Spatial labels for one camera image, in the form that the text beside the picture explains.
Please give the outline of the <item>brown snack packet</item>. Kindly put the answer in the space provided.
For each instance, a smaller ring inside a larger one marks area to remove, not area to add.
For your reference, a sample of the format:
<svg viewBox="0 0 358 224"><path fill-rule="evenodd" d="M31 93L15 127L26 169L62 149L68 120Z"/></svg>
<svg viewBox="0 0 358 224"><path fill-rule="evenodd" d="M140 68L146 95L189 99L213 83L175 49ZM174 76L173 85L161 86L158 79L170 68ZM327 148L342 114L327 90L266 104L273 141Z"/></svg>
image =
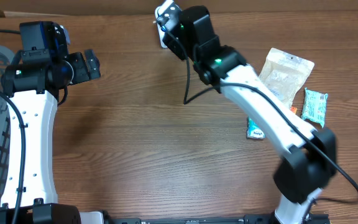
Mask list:
<svg viewBox="0 0 358 224"><path fill-rule="evenodd" d="M271 48L259 79L287 108L291 108L296 93L313 68L312 61Z"/></svg>

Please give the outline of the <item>small teal tissue pack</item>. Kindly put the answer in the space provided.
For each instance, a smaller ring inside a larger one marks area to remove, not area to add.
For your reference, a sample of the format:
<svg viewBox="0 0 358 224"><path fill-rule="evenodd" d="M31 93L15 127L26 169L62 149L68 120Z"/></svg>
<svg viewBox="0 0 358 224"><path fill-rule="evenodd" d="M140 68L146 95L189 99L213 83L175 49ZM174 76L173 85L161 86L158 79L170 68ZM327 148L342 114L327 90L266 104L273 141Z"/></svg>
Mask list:
<svg viewBox="0 0 358 224"><path fill-rule="evenodd" d="M249 139L264 139L264 132L256 125L256 123L250 118L247 118L247 138Z"/></svg>

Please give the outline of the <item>orange Kleenex tissue pack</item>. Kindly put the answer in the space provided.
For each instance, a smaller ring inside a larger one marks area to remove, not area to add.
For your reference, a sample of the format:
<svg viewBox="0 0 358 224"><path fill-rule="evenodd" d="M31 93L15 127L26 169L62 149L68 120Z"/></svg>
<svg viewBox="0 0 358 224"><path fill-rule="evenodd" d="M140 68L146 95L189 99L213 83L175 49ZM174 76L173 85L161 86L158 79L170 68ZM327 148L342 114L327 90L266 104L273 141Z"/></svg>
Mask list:
<svg viewBox="0 0 358 224"><path fill-rule="evenodd" d="M294 114L296 114L296 112L297 112L297 108L294 107L294 106L292 106L292 107L290 108L290 110L291 110Z"/></svg>

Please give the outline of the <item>green wet wipes pack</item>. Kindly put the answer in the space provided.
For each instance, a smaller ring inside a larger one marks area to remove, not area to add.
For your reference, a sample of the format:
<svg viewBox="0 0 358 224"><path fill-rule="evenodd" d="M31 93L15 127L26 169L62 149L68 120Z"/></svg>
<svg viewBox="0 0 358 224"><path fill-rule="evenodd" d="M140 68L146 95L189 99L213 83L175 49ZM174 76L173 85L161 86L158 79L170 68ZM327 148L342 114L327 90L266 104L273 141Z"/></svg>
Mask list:
<svg viewBox="0 0 358 224"><path fill-rule="evenodd" d="M325 125L327 100L327 93L320 93L305 88L301 119L312 121L323 128Z"/></svg>

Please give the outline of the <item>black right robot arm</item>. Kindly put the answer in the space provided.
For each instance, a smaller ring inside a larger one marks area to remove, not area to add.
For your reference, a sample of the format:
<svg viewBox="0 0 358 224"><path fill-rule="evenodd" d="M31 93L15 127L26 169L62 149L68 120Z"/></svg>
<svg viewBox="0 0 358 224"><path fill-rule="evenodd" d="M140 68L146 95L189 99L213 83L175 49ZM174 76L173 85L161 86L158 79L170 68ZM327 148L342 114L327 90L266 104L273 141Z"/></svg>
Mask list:
<svg viewBox="0 0 358 224"><path fill-rule="evenodd" d="M155 9L155 20L162 47L253 119L280 157L273 176L281 193L278 207L269 214L245 215L243 222L328 223L327 215L310 210L336 173L334 133L317 130L293 114L236 49L221 45L206 7L183 10L165 1Z"/></svg>

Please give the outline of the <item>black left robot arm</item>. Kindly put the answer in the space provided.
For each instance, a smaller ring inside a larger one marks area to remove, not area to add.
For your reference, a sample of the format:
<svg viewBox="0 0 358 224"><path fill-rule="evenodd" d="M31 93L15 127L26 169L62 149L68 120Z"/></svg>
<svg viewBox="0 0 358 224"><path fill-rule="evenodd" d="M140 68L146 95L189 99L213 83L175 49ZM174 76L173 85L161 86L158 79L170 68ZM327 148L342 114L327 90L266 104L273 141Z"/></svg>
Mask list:
<svg viewBox="0 0 358 224"><path fill-rule="evenodd" d="M52 162L53 124L65 101L59 92L98 79L99 60L90 49L69 53L68 32L56 22L19 28L22 49L1 78L11 130L0 223L107 223L103 212L80 212L58 202Z"/></svg>

